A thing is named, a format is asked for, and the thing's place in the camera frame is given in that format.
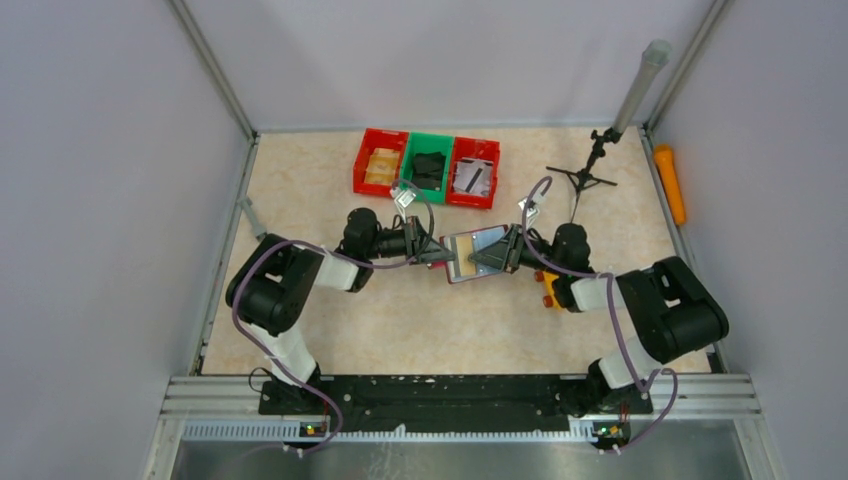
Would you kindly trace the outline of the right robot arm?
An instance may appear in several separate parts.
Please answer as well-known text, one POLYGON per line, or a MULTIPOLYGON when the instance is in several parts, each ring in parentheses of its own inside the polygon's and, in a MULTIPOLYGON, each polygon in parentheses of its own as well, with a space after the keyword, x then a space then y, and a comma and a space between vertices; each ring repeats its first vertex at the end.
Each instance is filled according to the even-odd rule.
POLYGON ((567 388, 561 404, 570 415, 612 412, 647 385, 668 363, 724 338, 724 311, 678 256, 643 270, 606 277, 590 264, 585 229, 575 223, 558 227, 553 240, 514 224, 495 243, 469 256, 470 262, 512 273, 532 268, 547 282, 547 303, 571 313, 626 310, 634 336, 623 337, 614 325, 617 347, 593 361, 584 380, 567 388))

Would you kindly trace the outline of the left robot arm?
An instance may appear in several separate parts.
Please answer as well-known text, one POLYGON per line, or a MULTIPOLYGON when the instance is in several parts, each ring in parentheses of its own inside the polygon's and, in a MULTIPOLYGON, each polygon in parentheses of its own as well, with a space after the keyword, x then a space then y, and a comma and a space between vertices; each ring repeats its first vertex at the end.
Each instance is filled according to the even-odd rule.
POLYGON ((416 216, 383 226, 368 208, 352 210, 334 250, 268 234, 230 281, 226 305, 234 325, 265 353, 283 401, 297 413, 319 404, 319 365, 297 322, 312 290, 361 291, 377 269, 444 263, 456 256, 416 216))

